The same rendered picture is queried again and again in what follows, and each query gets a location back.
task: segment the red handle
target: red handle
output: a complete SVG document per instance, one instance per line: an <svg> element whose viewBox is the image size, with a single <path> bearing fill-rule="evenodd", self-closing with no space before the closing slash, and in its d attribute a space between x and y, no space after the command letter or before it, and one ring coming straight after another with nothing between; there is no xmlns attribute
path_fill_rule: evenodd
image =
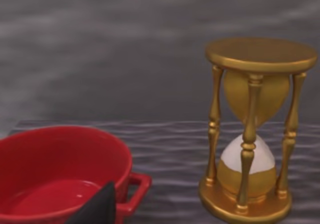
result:
<svg viewBox="0 0 320 224"><path fill-rule="evenodd" d="M141 200L147 193L150 185L151 185L151 177L145 174L139 173L130 173L129 176L129 185L139 185L137 191L133 194L130 201L127 203L117 203L116 212L119 216L132 216L132 214L137 209Z"/></svg>

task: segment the red bowl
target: red bowl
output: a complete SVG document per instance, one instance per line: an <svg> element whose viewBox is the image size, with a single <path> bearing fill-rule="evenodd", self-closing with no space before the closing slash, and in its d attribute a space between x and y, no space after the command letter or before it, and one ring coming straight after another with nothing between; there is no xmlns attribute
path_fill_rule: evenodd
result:
<svg viewBox="0 0 320 224"><path fill-rule="evenodd" d="M63 224L109 181L122 224L151 185L131 169L128 147L99 129L59 126L9 136L0 140L0 224ZM129 185L139 187L127 202Z"/></svg>

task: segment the golden hourglass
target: golden hourglass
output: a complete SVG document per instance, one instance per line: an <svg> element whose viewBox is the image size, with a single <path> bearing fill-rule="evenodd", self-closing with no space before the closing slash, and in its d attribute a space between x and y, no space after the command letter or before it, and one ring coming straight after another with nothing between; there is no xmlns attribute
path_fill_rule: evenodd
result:
<svg viewBox="0 0 320 224"><path fill-rule="evenodd" d="M274 224L292 204L288 164L296 142L298 104L306 71L317 60L316 51L303 44L273 38L226 38L210 43L206 56L212 63L213 102L209 115L209 160L199 183L202 204L230 224ZM223 151L216 167L220 132L220 83L243 134ZM256 129L283 105L290 90L291 107L284 124L282 165Z"/></svg>

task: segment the gray wavy surface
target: gray wavy surface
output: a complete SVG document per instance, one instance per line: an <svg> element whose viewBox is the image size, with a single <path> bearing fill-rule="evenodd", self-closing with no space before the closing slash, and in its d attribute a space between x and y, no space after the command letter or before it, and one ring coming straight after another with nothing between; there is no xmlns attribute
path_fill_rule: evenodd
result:
<svg viewBox="0 0 320 224"><path fill-rule="evenodd" d="M319 30L320 0L0 0L0 134L21 119L206 120L208 41L319 50ZM303 122L320 120L319 71L305 81Z"/></svg>
<svg viewBox="0 0 320 224"><path fill-rule="evenodd" d="M108 131L125 141L133 156L133 170L152 176L153 184L127 224L223 224L201 205L198 182L208 160L207 122L54 122L23 121L11 132L53 125L82 125ZM283 124L266 123L258 134L269 145L279 170ZM242 132L242 125L225 122L217 147ZM281 224L319 224L320 125L300 124L289 166L293 208Z"/></svg>

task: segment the patterned tabletop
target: patterned tabletop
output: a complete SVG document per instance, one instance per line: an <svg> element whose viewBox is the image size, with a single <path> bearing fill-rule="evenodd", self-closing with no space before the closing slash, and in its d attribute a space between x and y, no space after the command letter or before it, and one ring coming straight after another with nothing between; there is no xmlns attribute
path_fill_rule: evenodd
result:
<svg viewBox="0 0 320 224"><path fill-rule="evenodd" d="M81 125L108 131L124 140L133 156L133 170L152 176L153 183L127 224L224 224L211 216L198 198L198 182L208 160L207 122L84 122L21 121L10 134L54 125ZM283 124L269 122L258 134L281 162ZM224 147L242 132L242 125L225 122L217 147ZM293 208L281 224L319 224L320 125L300 124L289 166Z"/></svg>

